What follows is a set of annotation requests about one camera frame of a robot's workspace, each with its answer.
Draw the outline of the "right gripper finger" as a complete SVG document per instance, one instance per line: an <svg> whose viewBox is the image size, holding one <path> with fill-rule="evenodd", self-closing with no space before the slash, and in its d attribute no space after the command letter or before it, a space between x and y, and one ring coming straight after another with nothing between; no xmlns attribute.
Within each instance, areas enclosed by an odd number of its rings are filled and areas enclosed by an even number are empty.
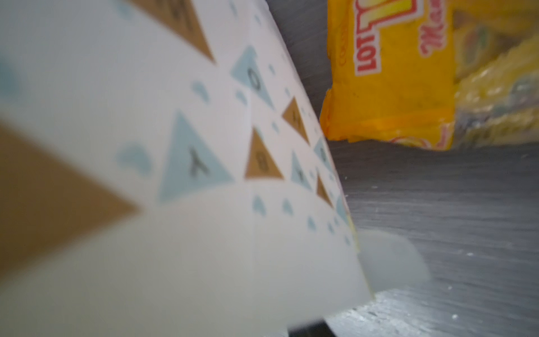
<svg viewBox="0 0 539 337"><path fill-rule="evenodd" d="M288 330L289 337L336 337L326 321Z"/></svg>

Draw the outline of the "yellow snack packet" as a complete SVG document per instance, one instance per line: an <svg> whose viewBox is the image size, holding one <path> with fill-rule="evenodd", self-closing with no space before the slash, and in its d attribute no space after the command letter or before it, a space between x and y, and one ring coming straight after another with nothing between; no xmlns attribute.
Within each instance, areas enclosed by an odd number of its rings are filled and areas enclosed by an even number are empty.
<svg viewBox="0 0 539 337"><path fill-rule="evenodd" d="M538 141L537 1L330 1L329 140Z"/></svg>

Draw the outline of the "patterned paper gift bag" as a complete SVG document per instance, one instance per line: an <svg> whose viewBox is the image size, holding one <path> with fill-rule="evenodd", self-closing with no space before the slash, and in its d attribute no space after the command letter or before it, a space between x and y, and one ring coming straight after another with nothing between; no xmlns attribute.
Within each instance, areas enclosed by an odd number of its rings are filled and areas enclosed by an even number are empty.
<svg viewBox="0 0 539 337"><path fill-rule="evenodd" d="M1 335L264 336L429 278L355 230L265 1L1 3Z"/></svg>

